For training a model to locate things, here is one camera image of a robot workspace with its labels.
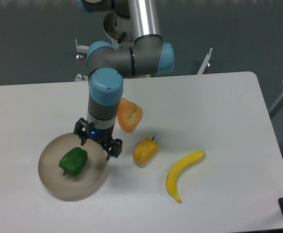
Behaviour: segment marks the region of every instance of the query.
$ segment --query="beige plate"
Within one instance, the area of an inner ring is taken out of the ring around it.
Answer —
[[[81,146],[78,136],[67,133],[51,141],[43,150],[38,171],[42,183],[56,197],[62,200],[80,200],[92,194],[104,181],[106,156],[99,144],[87,140]],[[87,151],[88,159],[79,175],[63,176],[58,166],[62,157],[74,147]]]

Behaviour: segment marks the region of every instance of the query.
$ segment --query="yellow banana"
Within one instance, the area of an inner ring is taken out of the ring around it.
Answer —
[[[205,151],[197,150],[187,154],[178,160],[174,166],[170,169],[166,177],[166,189],[168,193],[177,201],[181,202],[181,198],[177,193],[177,178],[181,171],[192,165],[193,163],[201,160],[205,155]]]

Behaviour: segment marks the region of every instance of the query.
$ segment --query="dark gray background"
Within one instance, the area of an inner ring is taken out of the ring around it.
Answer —
[[[168,75],[196,74],[213,47],[211,73],[254,72],[267,107],[281,93],[283,0],[157,0],[157,8],[163,39],[175,49]],[[0,0],[0,85],[87,74],[75,60],[74,38],[108,41],[105,14],[83,14],[76,0]],[[283,109],[272,123],[283,154]]]

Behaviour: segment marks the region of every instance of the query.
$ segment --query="green bell pepper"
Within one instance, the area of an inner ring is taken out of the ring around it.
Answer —
[[[71,176],[77,176],[83,169],[87,161],[87,152],[80,147],[75,147],[70,150],[63,158],[59,161],[59,167]]]

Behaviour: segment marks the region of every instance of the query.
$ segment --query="toy fruit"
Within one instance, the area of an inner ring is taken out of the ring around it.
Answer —
[[[80,147],[75,147],[70,150],[63,158],[59,161],[59,167],[71,176],[77,176],[83,169],[87,161],[87,152]]]
[[[147,162],[159,149],[159,146],[153,139],[146,137],[136,147],[133,153],[133,159],[139,164]]]
[[[178,160],[174,166],[170,169],[169,173],[166,177],[166,189],[168,193],[177,201],[181,202],[181,198],[179,197],[177,193],[177,178],[180,172],[192,165],[193,163],[201,160],[205,155],[205,151],[203,150],[197,150],[194,152],[191,152],[187,154],[186,156],[182,157],[180,160]]]
[[[117,120],[124,131],[128,133],[133,131],[141,117],[141,107],[127,99],[121,98],[117,110]]]

